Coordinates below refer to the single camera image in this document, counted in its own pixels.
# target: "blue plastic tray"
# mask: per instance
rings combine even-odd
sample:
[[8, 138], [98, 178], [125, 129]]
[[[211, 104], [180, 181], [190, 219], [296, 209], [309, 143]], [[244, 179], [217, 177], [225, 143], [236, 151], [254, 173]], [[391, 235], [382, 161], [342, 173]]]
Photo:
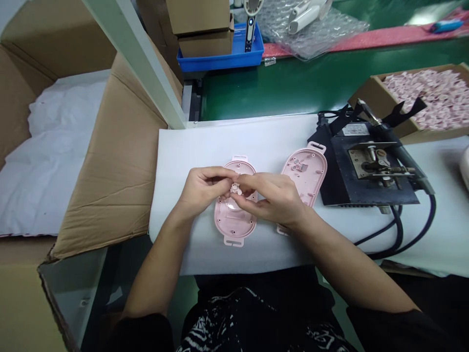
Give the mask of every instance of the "blue plastic tray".
[[256, 23], [254, 30], [255, 40], [251, 52], [244, 52], [246, 41], [246, 24], [234, 25], [233, 49], [231, 55], [209, 56], [202, 58], [184, 58], [181, 50], [177, 54], [177, 60], [183, 72], [210, 71], [214, 69], [235, 68], [246, 66], [258, 66], [262, 61], [264, 43]]

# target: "black sleeve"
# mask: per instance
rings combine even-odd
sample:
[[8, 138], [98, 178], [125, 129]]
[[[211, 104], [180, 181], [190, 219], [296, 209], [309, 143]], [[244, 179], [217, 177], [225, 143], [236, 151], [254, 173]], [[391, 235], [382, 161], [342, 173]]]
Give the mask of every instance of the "black sleeve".
[[104, 351], [174, 351], [171, 325], [161, 314], [123, 319], [107, 340]]
[[451, 351], [464, 349], [428, 316], [349, 307], [347, 314], [365, 351]]

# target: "box of pink plastic parts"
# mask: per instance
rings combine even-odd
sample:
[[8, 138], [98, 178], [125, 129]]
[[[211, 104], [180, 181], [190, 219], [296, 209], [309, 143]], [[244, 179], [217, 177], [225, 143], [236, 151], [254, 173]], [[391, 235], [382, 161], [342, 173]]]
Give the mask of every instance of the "box of pink plastic parts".
[[408, 112], [421, 97], [427, 108], [394, 129], [404, 144], [450, 139], [469, 134], [469, 67], [442, 65], [371, 76], [349, 99], [363, 99], [378, 118], [405, 101]]

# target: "label sticker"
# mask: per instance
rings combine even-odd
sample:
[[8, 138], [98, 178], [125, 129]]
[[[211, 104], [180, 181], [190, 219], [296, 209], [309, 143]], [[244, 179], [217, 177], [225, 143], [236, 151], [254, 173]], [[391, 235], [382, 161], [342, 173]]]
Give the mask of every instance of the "label sticker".
[[342, 129], [344, 136], [370, 135], [366, 124], [348, 124]]

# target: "hand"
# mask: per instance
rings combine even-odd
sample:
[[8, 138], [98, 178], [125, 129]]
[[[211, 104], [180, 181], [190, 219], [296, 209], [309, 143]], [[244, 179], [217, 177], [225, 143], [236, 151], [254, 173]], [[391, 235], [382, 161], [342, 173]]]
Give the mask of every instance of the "hand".
[[[290, 229], [308, 216], [308, 207], [301, 201], [295, 183], [287, 175], [257, 173], [234, 178], [243, 195], [231, 193], [238, 206], [258, 218], [277, 222]], [[265, 199], [257, 203], [246, 199], [258, 191]]]
[[175, 209], [185, 217], [200, 215], [217, 197], [228, 197], [236, 176], [238, 173], [221, 166], [191, 169]]

